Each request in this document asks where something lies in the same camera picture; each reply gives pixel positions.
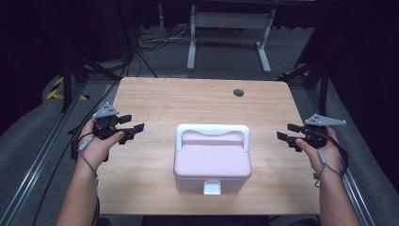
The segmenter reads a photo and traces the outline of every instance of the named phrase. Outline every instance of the forearm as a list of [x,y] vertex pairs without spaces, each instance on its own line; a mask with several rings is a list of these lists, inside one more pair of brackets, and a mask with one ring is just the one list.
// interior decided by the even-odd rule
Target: forearm
[[320,215],[323,226],[359,225],[342,178],[326,169],[320,181]]
[[91,169],[79,160],[56,225],[88,226],[92,223],[97,202],[96,178]]

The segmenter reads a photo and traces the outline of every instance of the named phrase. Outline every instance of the yellow tape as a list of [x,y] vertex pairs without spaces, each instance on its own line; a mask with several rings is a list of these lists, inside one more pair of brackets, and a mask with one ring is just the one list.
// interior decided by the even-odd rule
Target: yellow tape
[[[54,83],[53,87],[51,88],[49,94],[47,94],[46,99],[58,99],[58,100],[64,100],[64,95],[62,94],[56,94],[56,91],[58,90],[59,86],[61,83],[64,81],[64,77],[60,75],[56,82]],[[81,101],[87,101],[90,99],[89,95],[82,95],[80,96],[79,100]]]

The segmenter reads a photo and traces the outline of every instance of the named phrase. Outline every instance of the table leg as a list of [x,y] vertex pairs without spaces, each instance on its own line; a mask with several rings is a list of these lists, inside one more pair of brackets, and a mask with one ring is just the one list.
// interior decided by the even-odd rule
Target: table leg
[[194,63],[196,60],[196,6],[191,7],[190,18],[190,47],[188,49],[187,70],[194,70]]
[[259,58],[261,59],[263,71],[265,73],[271,73],[269,61],[267,60],[267,56],[266,56],[266,52],[264,51],[264,47],[266,45],[267,37],[269,36],[270,29],[272,27],[272,23],[273,23],[273,20],[274,20],[274,17],[275,17],[275,13],[276,13],[275,9],[271,9],[270,10],[269,18],[267,19],[266,24],[264,25],[264,30],[263,30],[264,32],[263,32],[262,41],[257,41],[256,42]]

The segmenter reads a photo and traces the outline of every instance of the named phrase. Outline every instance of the cable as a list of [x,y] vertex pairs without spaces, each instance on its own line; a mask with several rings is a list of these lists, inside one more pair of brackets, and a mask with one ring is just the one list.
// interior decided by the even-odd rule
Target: cable
[[[123,67],[126,66],[126,64],[130,63],[131,61],[132,61],[132,60],[129,59],[129,60],[126,60],[126,61],[122,62],[120,65],[113,66],[113,67],[106,68],[106,69],[109,70],[110,72],[114,72],[114,71],[116,71],[116,70],[122,69]],[[93,70],[93,69],[87,69],[87,68],[85,68],[85,69],[86,69],[88,72],[90,72],[90,73],[95,73],[95,72],[96,72],[96,70]]]
[[147,63],[147,61],[143,58],[143,56],[141,56],[141,54],[137,51],[137,50],[135,50],[135,52],[138,54],[138,56],[144,61],[144,63],[145,64],[147,64],[147,67],[150,69],[150,71],[152,72],[152,74],[155,76],[155,77],[158,77],[158,75],[156,75],[156,73],[152,70],[152,68],[150,67],[150,65]]
[[[146,37],[147,37],[146,39],[144,39],[144,41],[146,41],[146,40],[161,40],[161,39],[167,39],[167,38],[170,38],[171,36],[174,36],[174,38],[178,38],[178,37],[179,37],[180,35],[182,35],[183,32],[184,32],[185,30],[187,30],[189,27],[190,27],[190,26],[188,26],[187,28],[185,28],[185,29],[183,29],[183,30],[178,30],[178,31],[176,31],[176,32],[178,32],[177,35],[173,35],[172,32],[174,32],[174,31],[172,31],[172,30],[169,30],[168,32],[166,32],[166,31],[155,31],[155,32],[149,32],[149,33],[142,33],[141,35],[138,36],[138,40],[140,40],[140,37],[141,37],[141,36],[146,36]],[[154,33],[161,33],[161,34],[155,38],[154,35],[153,35]]]
[[130,67],[130,62],[127,64],[126,77],[129,77],[129,67]]
[[220,32],[223,32],[223,33],[226,33],[226,34],[228,34],[228,35],[237,37],[237,36],[242,35],[242,34],[244,33],[244,31],[246,31],[246,30],[245,30],[245,29],[242,29],[242,28],[235,28],[235,29],[231,29],[231,28],[220,28],[219,31],[220,31]]
[[269,219],[269,223],[273,222],[275,219],[280,218],[281,216],[274,216],[271,219]]
[[346,152],[346,150],[343,147],[341,147],[341,145],[334,138],[332,138],[330,136],[327,136],[327,135],[324,135],[324,134],[321,134],[321,133],[318,133],[318,132],[315,132],[315,131],[312,131],[312,130],[306,130],[306,133],[310,133],[310,134],[314,134],[314,135],[317,135],[317,136],[320,136],[320,137],[324,137],[328,141],[330,141],[332,144],[334,144],[335,147],[337,147],[338,152],[340,152],[340,155],[343,158],[343,168],[342,168],[342,170],[340,172],[341,176],[343,176],[346,173],[347,168],[349,166],[348,153]]
[[100,199],[97,196],[96,211],[94,212],[93,223],[91,225],[97,225],[97,219],[100,218]]
[[138,60],[138,68],[139,68],[138,73],[136,73],[135,77],[138,77],[141,74],[141,72],[143,72],[143,69],[141,68],[141,60],[136,55],[135,58]]
[[[163,36],[166,33],[164,31],[164,32],[162,32],[161,35],[159,35],[156,38],[154,37],[153,33],[145,33],[145,34],[142,34],[140,36],[149,36],[149,35],[151,35],[151,37],[150,38],[146,37],[145,39],[140,40],[140,36],[139,36],[139,38],[138,38],[139,42],[138,43],[140,44],[141,50],[144,50],[146,52],[153,51],[153,50],[160,50],[160,49],[164,48],[165,46],[167,46],[168,44],[171,44],[171,43],[176,43],[176,42],[181,41],[181,40],[189,41],[188,39],[184,38],[187,35],[187,33],[189,31],[189,28],[190,28],[190,26],[188,26],[187,28],[185,28],[183,30],[178,31],[177,34],[172,34],[172,31],[169,31],[168,35],[166,35],[166,36]],[[151,44],[151,43],[153,43],[152,47],[143,46],[145,44]]]
[[[83,126],[86,124],[86,122],[88,121],[89,117],[91,117],[92,113],[94,112],[94,109],[95,109],[95,108],[100,104],[100,102],[109,94],[109,92],[110,92],[111,89],[116,85],[117,82],[118,82],[117,80],[115,80],[115,81],[113,82],[113,84],[112,84],[111,87],[108,89],[108,91],[102,96],[102,98],[100,98],[100,100],[94,105],[94,107],[92,107],[92,108],[90,109],[90,111],[87,113],[87,115],[86,115],[86,116],[84,117],[84,119],[81,121],[81,123],[80,123],[77,127],[75,127],[74,129],[72,129],[72,131],[74,131],[74,134],[72,135],[72,137],[71,137],[70,140],[68,141],[67,145],[65,146],[64,150],[62,151],[61,156],[58,158],[58,161],[56,162],[56,167],[53,169],[53,172],[52,172],[52,174],[51,174],[51,176],[50,176],[50,178],[49,178],[49,181],[47,182],[47,185],[46,185],[46,187],[44,188],[44,192],[43,192],[43,194],[41,195],[40,202],[39,202],[39,206],[38,206],[38,209],[36,210],[36,214],[35,214],[35,216],[34,216],[34,219],[33,219],[33,222],[32,222],[32,226],[35,226],[35,225],[36,225],[36,221],[38,220],[39,213],[40,213],[40,209],[41,209],[41,206],[42,206],[42,204],[43,204],[43,202],[44,202],[44,198],[45,198],[45,196],[46,196],[46,194],[47,194],[47,191],[48,191],[48,189],[49,189],[49,187],[50,187],[50,184],[51,184],[52,181],[53,181],[54,176],[56,175],[56,171],[58,170],[59,164],[61,163],[61,161],[62,161],[62,159],[63,159],[63,157],[64,157],[64,155],[65,155],[65,152],[68,150],[68,147],[70,147],[70,145],[73,145],[73,143],[76,142],[76,140],[78,140],[76,137],[78,137],[78,136],[80,135]],[[99,201],[97,201],[97,205],[96,205],[96,216],[95,216],[95,218],[97,218],[97,214],[99,213],[99,212],[97,213],[97,208],[100,208],[100,206],[99,206]]]
[[88,162],[88,160],[82,155],[82,152],[78,152],[78,153],[82,157],[82,159],[85,160],[85,162],[88,164],[91,171],[93,171],[93,173],[94,173],[94,177],[97,179],[99,177],[99,175],[97,174],[96,170],[91,166],[91,164]]
[[62,4],[62,1],[61,1],[61,0],[58,0],[58,3],[59,3],[59,5],[61,6],[62,11],[64,12],[65,16],[67,17],[68,22],[70,23],[70,25],[71,25],[71,27],[72,27],[72,30],[73,30],[73,32],[75,33],[77,39],[79,39],[79,42],[80,42],[80,44],[82,45],[83,50],[84,50],[85,53],[88,55],[88,57],[89,57],[91,60],[93,60],[93,57],[91,57],[90,53],[88,52],[88,49],[86,48],[85,44],[83,43],[82,39],[80,38],[79,33],[77,32],[77,30],[76,30],[76,28],[75,28],[75,26],[74,26],[74,24],[73,24],[73,22],[72,22],[72,20],[71,20],[71,17],[68,15],[68,12],[67,12],[67,10],[66,10],[65,7],[64,7],[64,4]]

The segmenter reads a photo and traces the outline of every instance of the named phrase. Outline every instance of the silver bracket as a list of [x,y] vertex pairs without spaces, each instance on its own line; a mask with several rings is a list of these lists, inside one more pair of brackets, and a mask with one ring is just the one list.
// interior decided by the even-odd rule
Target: silver bracket
[[305,124],[318,125],[318,126],[343,125],[346,124],[346,121],[335,120],[329,117],[319,116],[317,114],[314,114],[313,116],[305,120]]
[[118,115],[119,113],[120,112],[115,107],[113,107],[107,102],[100,109],[98,109],[96,113],[93,114],[93,119],[115,116]]

